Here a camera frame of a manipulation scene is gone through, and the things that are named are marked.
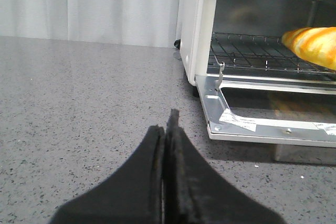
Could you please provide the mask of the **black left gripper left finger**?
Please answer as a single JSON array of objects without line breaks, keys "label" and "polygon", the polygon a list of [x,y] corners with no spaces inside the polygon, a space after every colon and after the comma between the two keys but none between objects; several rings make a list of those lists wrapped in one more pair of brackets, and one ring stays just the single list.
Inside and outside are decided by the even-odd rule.
[{"label": "black left gripper left finger", "polygon": [[63,204],[51,223],[161,223],[164,129],[148,131],[127,161],[100,185]]}]

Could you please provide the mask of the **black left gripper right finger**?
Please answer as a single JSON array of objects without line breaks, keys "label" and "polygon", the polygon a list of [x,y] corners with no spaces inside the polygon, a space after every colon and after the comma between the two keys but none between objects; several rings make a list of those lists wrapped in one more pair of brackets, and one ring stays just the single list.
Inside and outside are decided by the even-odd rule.
[{"label": "black left gripper right finger", "polygon": [[225,180],[179,126],[167,122],[163,163],[165,223],[285,223],[283,217]]}]

